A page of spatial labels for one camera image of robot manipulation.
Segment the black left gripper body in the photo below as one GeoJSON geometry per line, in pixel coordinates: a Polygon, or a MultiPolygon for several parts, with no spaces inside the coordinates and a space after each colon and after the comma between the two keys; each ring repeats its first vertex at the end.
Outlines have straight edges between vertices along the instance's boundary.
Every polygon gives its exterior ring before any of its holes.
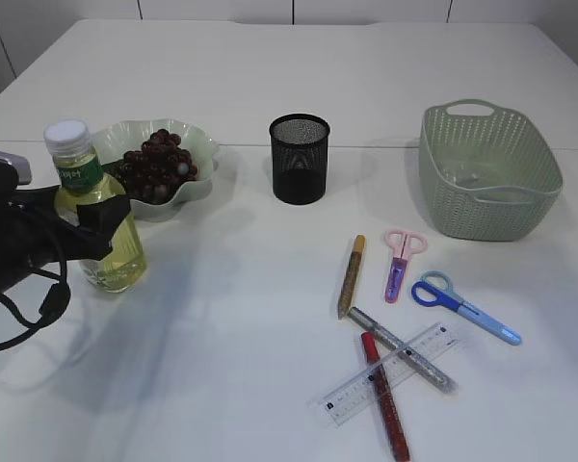
{"type": "Polygon", "coordinates": [[[58,237],[58,215],[10,204],[20,190],[13,172],[0,169],[0,295],[45,265],[68,260],[58,237]]]}

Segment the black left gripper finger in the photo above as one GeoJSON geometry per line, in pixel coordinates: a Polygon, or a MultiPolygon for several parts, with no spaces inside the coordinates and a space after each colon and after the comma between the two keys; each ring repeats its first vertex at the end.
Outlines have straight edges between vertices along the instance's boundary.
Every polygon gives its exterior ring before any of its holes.
{"type": "Polygon", "coordinates": [[[10,204],[28,211],[55,211],[55,198],[60,190],[58,185],[29,190],[16,190],[10,204]]]}
{"type": "Polygon", "coordinates": [[[58,237],[68,260],[102,260],[113,251],[112,239],[131,212],[120,194],[104,201],[76,205],[75,211],[55,204],[58,237]]]}

